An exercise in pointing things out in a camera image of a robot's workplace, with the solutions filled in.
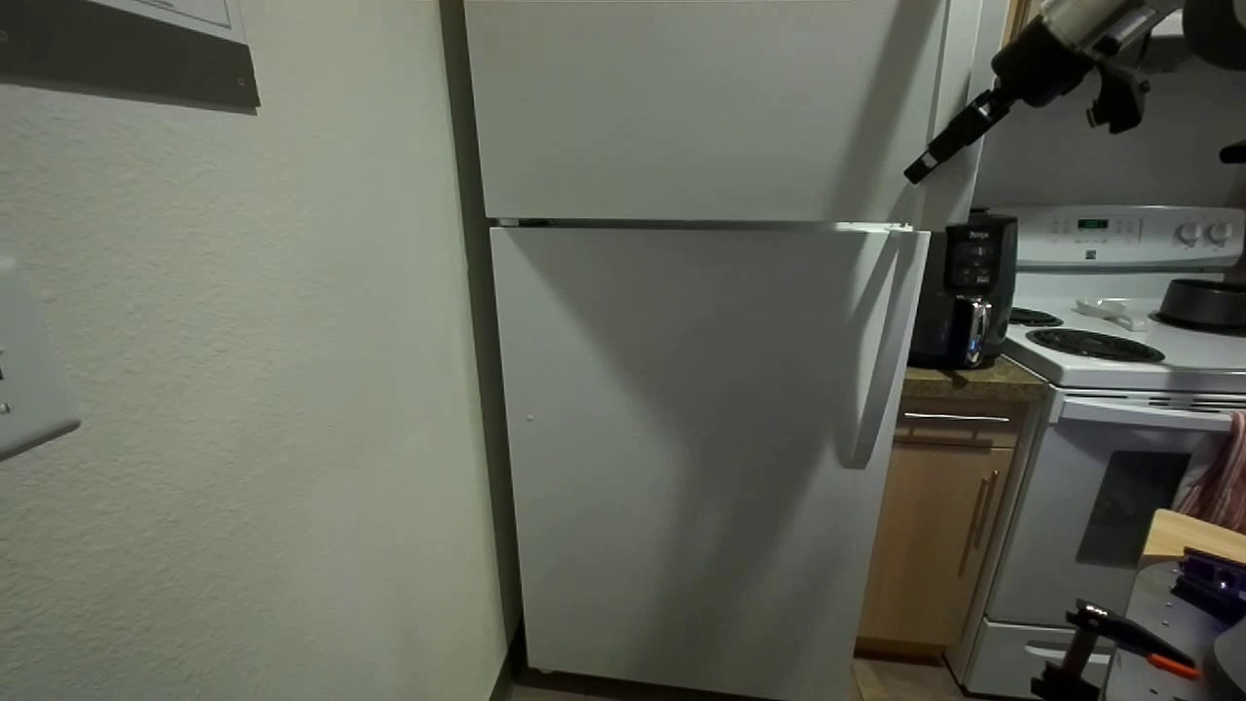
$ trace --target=oven window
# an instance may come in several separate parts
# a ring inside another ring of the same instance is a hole
[[[1136,568],[1155,510],[1172,507],[1189,466],[1189,453],[1113,453],[1078,548],[1078,562]]]

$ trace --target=red towel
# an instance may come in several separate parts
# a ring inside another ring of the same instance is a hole
[[[1246,412],[1234,412],[1232,417],[1229,442],[1176,510],[1201,522],[1246,533]]]

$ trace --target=white wall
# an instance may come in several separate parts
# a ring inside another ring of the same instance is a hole
[[[0,254],[83,420],[0,464],[0,697],[483,700],[437,7],[243,9],[258,116],[0,85]]]
[[[1091,129],[1096,75],[1040,110],[1018,105],[986,138],[976,204],[1246,205],[1246,168],[1220,163],[1246,138],[1246,73],[1206,66],[1150,76],[1138,128]]]

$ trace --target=white refrigerator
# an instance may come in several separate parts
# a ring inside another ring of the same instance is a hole
[[[528,664],[846,699],[923,229],[976,159],[902,172],[1003,16],[465,5]]]

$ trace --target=floor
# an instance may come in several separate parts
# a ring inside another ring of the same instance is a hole
[[[854,660],[856,689],[851,701],[959,701],[961,690],[947,669],[880,660]],[[521,672],[510,701],[718,701],[743,697],[634,687],[604,680]]]

